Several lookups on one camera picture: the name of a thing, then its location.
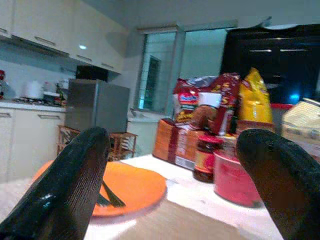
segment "white table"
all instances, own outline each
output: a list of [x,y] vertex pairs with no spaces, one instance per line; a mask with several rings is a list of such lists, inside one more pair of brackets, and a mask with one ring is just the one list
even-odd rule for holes
[[[283,239],[265,207],[248,208],[223,200],[214,193],[212,184],[195,180],[190,170],[172,165],[151,155],[135,157],[123,160],[123,162],[134,167],[155,171],[164,176],[167,179],[166,197],[171,202],[235,226],[248,239]],[[29,179],[24,179],[0,184],[0,222],[16,205],[29,183]],[[85,239],[115,239],[135,223],[135,220],[130,220],[110,224],[104,222],[103,219],[93,218],[88,226]]]

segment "blue light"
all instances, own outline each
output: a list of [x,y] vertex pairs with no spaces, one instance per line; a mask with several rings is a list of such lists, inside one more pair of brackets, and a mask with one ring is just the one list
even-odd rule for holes
[[290,96],[290,99],[291,99],[291,100],[299,100],[299,98],[300,98],[300,96],[299,96],[298,94],[292,94],[292,95]]

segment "orange plate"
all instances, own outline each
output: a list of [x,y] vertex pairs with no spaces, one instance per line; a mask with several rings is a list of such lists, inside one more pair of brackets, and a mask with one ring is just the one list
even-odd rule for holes
[[[33,180],[36,180],[52,162],[44,164],[35,174]],[[103,180],[113,193],[125,203],[125,207],[102,207],[96,204],[93,216],[114,217],[135,213],[158,203],[167,189],[166,179],[160,174],[120,162],[107,163]],[[109,199],[103,186],[101,186],[100,194]]]

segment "red snack bag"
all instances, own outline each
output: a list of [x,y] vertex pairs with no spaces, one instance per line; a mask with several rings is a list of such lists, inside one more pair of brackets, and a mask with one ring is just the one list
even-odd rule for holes
[[224,73],[215,80],[215,86],[211,92],[220,93],[221,102],[215,120],[208,120],[212,133],[223,136],[229,131],[240,83],[240,76],[237,73]]
[[185,125],[190,122],[193,112],[198,106],[199,90],[187,83],[186,80],[178,79],[173,90],[174,121],[176,125]]

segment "cabinet door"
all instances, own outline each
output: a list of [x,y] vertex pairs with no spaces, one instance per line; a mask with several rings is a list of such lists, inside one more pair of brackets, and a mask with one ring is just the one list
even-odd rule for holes
[[7,181],[14,110],[0,108],[0,183]]
[[0,35],[10,37],[13,20],[14,0],[0,1]]
[[9,181],[31,178],[44,163],[56,158],[58,125],[64,121],[64,113],[15,111]]
[[106,16],[99,21],[97,66],[121,73],[127,48],[128,31]]
[[68,53],[75,0],[15,0],[12,35]]
[[83,1],[77,1],[73,16],[70,57],[94,64],[99,37],[99,12]]

